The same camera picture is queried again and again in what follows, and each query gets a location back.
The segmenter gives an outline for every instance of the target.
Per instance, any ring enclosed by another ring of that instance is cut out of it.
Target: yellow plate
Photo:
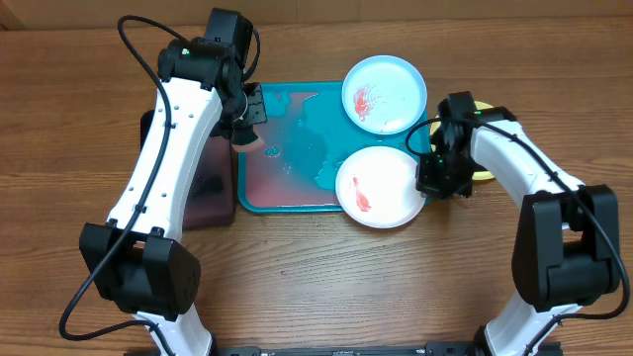
[[[486,104],[486,103],[482,103],[482,102],[478,102],[475,101],[475,106],[477,106],[477,110],[483,110],[483,109],[489,109],[492,108],[493,106],[490,104]],[[432,135],[434,134],[437,129],[439,129],[440,125],[442,125],[441,123],[433,123],[431,124],[429,130],[428,130],[428,134]],[[432,144],[431,145],[431,150],[435,150],[435,145]],[[475,172],[473,173],[473,180],[489,180],[489,179],[494,179],[495,176],[493,175],[493,173],[489,172],[489,171],[485,171],[485,172]]]

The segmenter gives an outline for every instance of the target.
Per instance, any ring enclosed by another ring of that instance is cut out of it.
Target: wooden table
[[[170,41],[155,29],[129,32],[150,63]],[[424,75],[431,115],[446,94],[463,90],[509,107],[569,173],[617,193],[622,255],[633,268],[630,18],[283,25],[260,33],[253,79],[261,82],[342,80],[360,59],[389,53]],[[57,323],[87,275],[79,232],[103,222],[120,197],[138,155],[139,115],[153,100],[152,83],[116,31],[0,33],[0,353],[120,355],[151,345],[141,328],[65,341]],[[344,214],[239,208],[229,227],[186,232],[184,244],[203,265],[201,319],[220,346],[469,340],[512,294],[518,218],[497,182],[475,190],[391,231]],[[603,297],[588,311],[606,312],[619,299]],[[93,287],[69,329],[127,319]],[[628,312],[569,321],[551,339],[569,355],[629,355],[631,335]]]

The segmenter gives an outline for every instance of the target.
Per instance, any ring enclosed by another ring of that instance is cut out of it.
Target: white plate
[[[376,228],[400,226],[415,218],[426,200],[415,190],[416,165],[395,148],[363,148],[340,166],[336,198],[359,223]]]
[[[410,128],[426,108],[426,85],[409,62],[376,55],[354,65],[343,82],[347,116],[373,134],[397,134]]]

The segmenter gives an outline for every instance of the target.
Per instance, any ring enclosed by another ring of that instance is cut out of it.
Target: teal tray
[[[367,133],[347,117],[341,102],[342,85],[262,84],[268,122],[255,128],[265,143],[238,157],[237,196],[248,210],[340,212],[334,183],[338,168],[348,156],[377,145],[407,152],[407,132]],[[426,111],[420,120],[426,120]],[[410,144],[422,152],[429,151],[428,130],[419,130]]]

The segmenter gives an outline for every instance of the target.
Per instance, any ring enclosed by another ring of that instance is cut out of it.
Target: red sauce smear
[[[364,122],[365,118],[371,113],[372,109],[374,109],[374,104],[376,99],[378,99],[371,95],[372,89],[374,89],[374,87],[368,84],[358,88],[356,94],[354,94],[354,106],[361,122]]]
[[[356,205],[361,212],[367,213],[372,207],[369,205],[367,197],[358,189],[358,179],[354,176],[354,188],[356,188]]]

